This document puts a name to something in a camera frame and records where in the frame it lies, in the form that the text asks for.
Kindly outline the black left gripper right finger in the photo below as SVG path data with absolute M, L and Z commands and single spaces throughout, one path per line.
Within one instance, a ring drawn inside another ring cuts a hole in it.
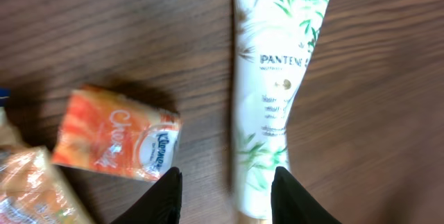
M 271 187 L 273 224 L 341 224 L 283 166 Z

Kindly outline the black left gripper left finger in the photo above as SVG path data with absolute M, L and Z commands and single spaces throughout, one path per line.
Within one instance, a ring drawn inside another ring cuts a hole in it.
M 181 208 L 182 173 L 172 167 L 112 224 L 179 224 Z

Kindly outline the orange tissue pack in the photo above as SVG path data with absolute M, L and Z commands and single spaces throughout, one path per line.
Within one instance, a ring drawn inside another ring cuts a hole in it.
M 51 161 L 154 182 L 171 168 L 181 128 L 175 113 L 86 85 L 71 92 Z

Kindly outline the yellow snack bag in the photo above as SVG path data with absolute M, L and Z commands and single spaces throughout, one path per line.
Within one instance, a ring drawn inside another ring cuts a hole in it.
M 22 141 L 8 120 L 8 89 L 1 90 L 1 222 L 93 223 L 49 150 Z

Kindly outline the white Pantene tube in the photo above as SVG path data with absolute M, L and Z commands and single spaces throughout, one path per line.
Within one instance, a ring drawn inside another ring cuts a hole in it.
M 233 189 L 240 223 L 272 221 L 277 167 L 289 168 L 287 122 L 329 0 L 233 0 Z

